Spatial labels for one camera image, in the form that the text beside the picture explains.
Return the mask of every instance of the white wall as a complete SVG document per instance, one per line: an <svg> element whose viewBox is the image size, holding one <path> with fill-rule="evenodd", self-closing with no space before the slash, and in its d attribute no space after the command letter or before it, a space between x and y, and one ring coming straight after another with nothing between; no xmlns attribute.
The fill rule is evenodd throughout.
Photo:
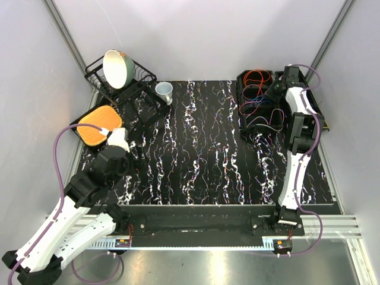
<svg viewBox="0 0 380 285"><path fill-rule="evenodd" d="M0 5L0 255L31 238L58 202L52 149L91 90L41 0ZM62 136L65 178L77 138ZM0 283L9 270L0 265Z"/></svg>
<svg viewBox="0 0 380 285"><path fill-rule="evenodd" d="M160 80L310 64L343 0L55 0L89 64L119 49Z"/></svg>
<svg viewBox="0 0 380 285"><path fill-rule="evenodd" d="M344 209L355 214L380 280L380 2L357 1L318 72L327 151Z"/></svg>

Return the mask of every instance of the black marble table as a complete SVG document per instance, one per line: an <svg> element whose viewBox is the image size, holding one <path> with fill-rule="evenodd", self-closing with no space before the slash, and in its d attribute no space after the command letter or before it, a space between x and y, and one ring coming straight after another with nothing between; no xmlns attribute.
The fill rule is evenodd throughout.
<svg viewBox="0 0 380 285"><path fill-rule="evenodd" d="M248 141L240 137L234 81L172 84L170 113L144 135L147 173L124 177L100 203L275 203L286 172L284 134L262 131ZM92 158L85 146L78 168ZM306 171L301 201L333 202L316 151Z"/></svg>

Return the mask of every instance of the yellow sponge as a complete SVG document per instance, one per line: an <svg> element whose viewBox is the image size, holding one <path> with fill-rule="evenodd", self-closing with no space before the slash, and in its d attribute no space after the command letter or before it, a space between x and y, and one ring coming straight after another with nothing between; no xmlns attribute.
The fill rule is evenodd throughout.
<svg viewBox="0 0 380 285"><path fill-rule="evenodd" d="M122 126L123 120L111 106L100 106L83 117L79 123L93 124L101 128L106 128L112 132L113 129ZM89 126L79 126L77 131L84 143L91 147L101 144L107 139L107 137L102 135L98 130Z"/></svg>

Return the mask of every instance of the white mug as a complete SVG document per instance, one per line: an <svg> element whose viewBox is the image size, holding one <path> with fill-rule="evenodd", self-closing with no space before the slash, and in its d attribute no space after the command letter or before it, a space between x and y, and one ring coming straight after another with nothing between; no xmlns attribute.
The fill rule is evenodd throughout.
<svg viewBox="0 0 380 285"><path fill-rule="evenodd" d="M173 102L173 86L169 82L160 82L156 85L156 93L157 95L166 102L166 104L170 105Z"/></svg>

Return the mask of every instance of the metal floor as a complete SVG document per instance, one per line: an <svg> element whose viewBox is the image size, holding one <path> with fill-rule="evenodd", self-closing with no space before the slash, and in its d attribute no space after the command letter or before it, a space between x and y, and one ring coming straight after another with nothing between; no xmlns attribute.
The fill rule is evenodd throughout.
<svg viewBox="0 0 380 285"><path fill-rule="evenodd" d="M293 252L310 247L314 240L295 240ZM79 268L100 251L87 250L75 259ZM113 285L352 285L359 284L349 249L344 240L323 239L309 254L291 258L266 258L249 252L129 251L122 255L125 270L108 284ZM103 256L79 271L89 281L107 279L116 260ZM83 284L71 266L56 285Z"/></svg>

